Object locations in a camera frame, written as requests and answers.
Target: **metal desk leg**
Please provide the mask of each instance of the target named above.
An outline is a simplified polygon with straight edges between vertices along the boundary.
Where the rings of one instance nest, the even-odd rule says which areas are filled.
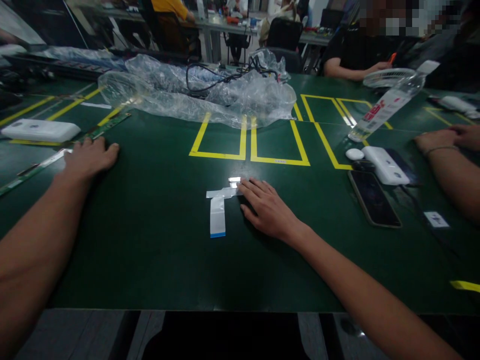
[[[303,58],[301,59],[301,71],[302,71],[302,73],[305,69],[305,63],[307,62],[307,59],[309,58],[310,52],[312,50],[312,45],[306,44],[305,48],[306,49],[304,50]]]
[[[212,61],[212,39],[210,36],[210,29],[208,27],[204,27],[203,31],[203,38],[205,40],[205,53],[206,53],[206,62],[211,64]]]
[[[307,75],[310,75],[310,73],[312,72],[312,69],[314,68],[315,64],[317,63],[317,60],[320,56],[320,50],[322,49],[321,46],[317,46],[315,51],[313,52],[313,55],[310,59],[310,63],[308,64],[308,67],[306,69],[306,74]]]
[[[220,32],[219,31],[211,31],[211,50],[213,53],[213,62],[218,63],[222,61],[222,48],[220,46]]]

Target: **yellow shirt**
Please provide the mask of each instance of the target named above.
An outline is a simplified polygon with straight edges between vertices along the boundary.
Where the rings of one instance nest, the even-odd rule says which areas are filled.
[[[189,11],[181,0],[151,0],[151,4],[157,13],[175,13],[183,21],[187,19]]]

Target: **small white fan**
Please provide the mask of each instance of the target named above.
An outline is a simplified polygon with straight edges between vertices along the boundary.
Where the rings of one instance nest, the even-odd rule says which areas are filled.
[[[415,73],[415,70],[401,67],[379,70],[365,76],[363,85],[369,88],[391,88],[400,79],[413,76]]]

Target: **black shirt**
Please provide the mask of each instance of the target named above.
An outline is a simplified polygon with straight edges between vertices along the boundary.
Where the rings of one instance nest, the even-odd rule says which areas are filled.
[[[340,58],[340,66],[350,70],[366,70],[376,63],[387,62],[403,41],[404,36],[366,36],[360,25],[340,28],[330,40],[322,63]]]

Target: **white power bank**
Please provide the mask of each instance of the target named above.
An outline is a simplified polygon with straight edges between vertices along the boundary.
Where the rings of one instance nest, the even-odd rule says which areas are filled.
[[[365,159],[375,164],[375,175],[385,185],[406,185],[410,179],[383,147],[365,146]]]
[[[80,132],[70,122],[20,119],[1,130],[2,135],[11,139],[32,140],[49,143],[63,143]]]

